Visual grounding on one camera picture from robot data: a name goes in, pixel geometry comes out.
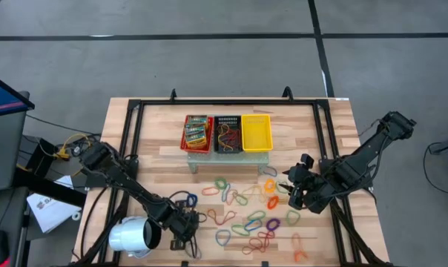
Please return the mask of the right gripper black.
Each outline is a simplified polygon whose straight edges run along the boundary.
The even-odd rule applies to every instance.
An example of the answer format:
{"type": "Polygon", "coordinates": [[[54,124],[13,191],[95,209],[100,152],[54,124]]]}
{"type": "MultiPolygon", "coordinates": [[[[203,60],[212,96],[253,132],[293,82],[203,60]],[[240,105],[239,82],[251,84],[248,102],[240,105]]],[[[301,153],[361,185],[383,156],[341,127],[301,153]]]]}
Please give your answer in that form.
{"type": "Polygon", "coordinates": [[[289,205],[297,210],[308,209],[312,213],[320,214],[323,210],[319,203],[317,179],[318,174],[310,169],[313,167],[314,159],[308,154],[302,154],[300,162],[290,167],[283,174],[288,176],[291,183],[289,187],[289,205]]]}

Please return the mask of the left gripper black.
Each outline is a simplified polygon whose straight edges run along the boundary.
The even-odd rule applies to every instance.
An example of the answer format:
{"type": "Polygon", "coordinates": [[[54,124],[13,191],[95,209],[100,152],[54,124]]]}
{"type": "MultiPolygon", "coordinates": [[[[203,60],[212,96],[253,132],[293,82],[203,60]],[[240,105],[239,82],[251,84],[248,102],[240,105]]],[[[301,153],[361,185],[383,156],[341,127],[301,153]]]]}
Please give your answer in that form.
{"type": "Polygon", "coordinates": [[[178,200],[177,202],[168,201],[171,206],[171,222],[169,230],[172,232],[170,249],[179,251],[185,249],[185,244],[191,240],[192,234],[195,234],[200,227],[200,223],[193,223],[191,226],[191,218],[193,221],[200,220],[200,213],[193,211],[190,213],[190,205],[186,200],[178,200]]]}

